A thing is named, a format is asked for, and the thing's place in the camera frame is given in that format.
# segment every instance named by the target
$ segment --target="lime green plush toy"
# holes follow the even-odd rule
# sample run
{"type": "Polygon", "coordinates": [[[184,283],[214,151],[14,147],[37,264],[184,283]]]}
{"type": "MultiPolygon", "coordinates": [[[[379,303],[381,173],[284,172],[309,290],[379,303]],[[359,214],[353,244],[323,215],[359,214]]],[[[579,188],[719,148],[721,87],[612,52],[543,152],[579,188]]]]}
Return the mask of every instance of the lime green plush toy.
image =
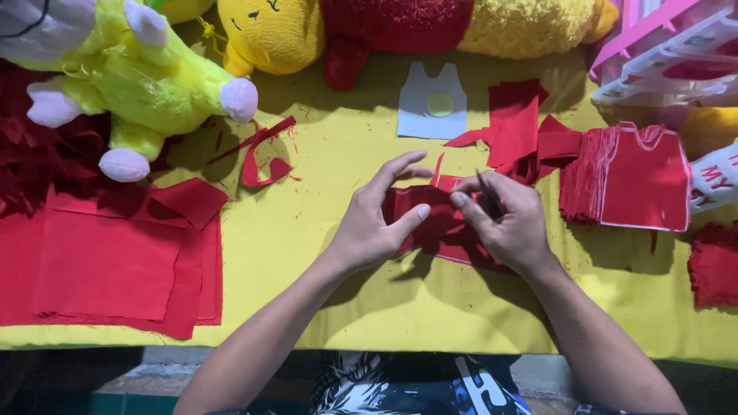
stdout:
{"type": "Polygon", "coordinates": [[[56,128],[80,114],[112,113],[101,170],[119,182],[149,173],[164,140],[211,114],[248,123],[258,96],[190,50],[160,14],[136,0],[3,0],[0,57],[62,72],[33,83],[28,117],[56,128]]]}

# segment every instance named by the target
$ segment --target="fingernail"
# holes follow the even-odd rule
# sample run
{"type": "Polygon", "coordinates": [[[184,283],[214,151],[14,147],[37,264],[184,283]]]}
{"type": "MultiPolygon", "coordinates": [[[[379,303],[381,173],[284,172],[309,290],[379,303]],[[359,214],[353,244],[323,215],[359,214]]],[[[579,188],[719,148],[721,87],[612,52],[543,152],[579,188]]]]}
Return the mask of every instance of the fingernail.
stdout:
{"type": "Polygon", "coordinates": [[[420,216],[420,219],[425,219],[430,214],[430,206],[426,204],[420,205],[418,208],[418,216],[420,216]]]}
{"type": "Polygon", "coordinates": [[[454,202],[454,205],[456,205],[457,208],[462,207],[468,198],[469,197],[465,193],[451,193],[451,202],[454,202]]]}

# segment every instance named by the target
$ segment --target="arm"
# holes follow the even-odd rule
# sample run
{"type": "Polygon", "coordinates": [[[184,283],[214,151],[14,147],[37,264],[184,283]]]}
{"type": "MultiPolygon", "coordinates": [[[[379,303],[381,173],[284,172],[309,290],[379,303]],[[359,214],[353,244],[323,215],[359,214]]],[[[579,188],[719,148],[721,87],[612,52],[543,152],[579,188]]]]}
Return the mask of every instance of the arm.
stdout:
{"type": "Polygon", "coordinates": [[[335,237],[318,259],[284,292],[262,307],[205,360],[179,398],[174,415],[244,409],[277,371],[328,296],[351,273],[381,264],[428,216],[416,206],[394,224],[382,218],[384,193],[398,179],[432,177],[410,166],[425,150],[385,163],[354,193],[335,237]]]}
{"type": "Polygon", "coordinates": [[[490,254],[531,286],[586,397],[622,411],[686,414],[653,362],[563,270],[548,246],[538,192],[493,171],[483,178],[504,204],[500,219],[467,196],[480,190],[475,176],[456,186],[452,200],[490,254]]]}

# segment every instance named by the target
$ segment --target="yellow string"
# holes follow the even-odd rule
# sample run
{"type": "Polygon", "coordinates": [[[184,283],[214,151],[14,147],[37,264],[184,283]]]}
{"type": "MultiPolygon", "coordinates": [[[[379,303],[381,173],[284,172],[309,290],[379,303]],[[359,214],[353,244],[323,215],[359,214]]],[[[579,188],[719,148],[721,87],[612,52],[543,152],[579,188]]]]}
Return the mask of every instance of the yellow string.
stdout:
{"type": "Polygon", "coordinates": [[[206,38],[212,38],[213,40],[213,49],[215,49],[215,53],[217,53],[220,56],[225,55],[225,52],[222,52],[220,49],[218,49],[218,39],[228,42],[228,38],[225,36],[221,36],[218,33],[215,32],[215,25],[207,23],[205,19],[202,17],[197,18],[197,22],[200,23],[200,26],[203,28],[203,34],[206,38]]]}

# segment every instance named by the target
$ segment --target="yellow circle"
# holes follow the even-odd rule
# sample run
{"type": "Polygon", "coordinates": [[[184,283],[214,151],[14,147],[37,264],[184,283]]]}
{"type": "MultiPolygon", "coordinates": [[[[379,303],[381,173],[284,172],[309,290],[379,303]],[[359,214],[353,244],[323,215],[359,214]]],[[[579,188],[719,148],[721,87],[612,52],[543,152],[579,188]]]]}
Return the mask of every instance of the yellow circle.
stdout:
{"type": "Polygon", "coordinates": [[[434,91],[428,94],[425,105],[428,107],[428,114],[433,117],[446,117],[454,112],[454,99],[451,98],[451,95],[442,91],[434,91]]]}

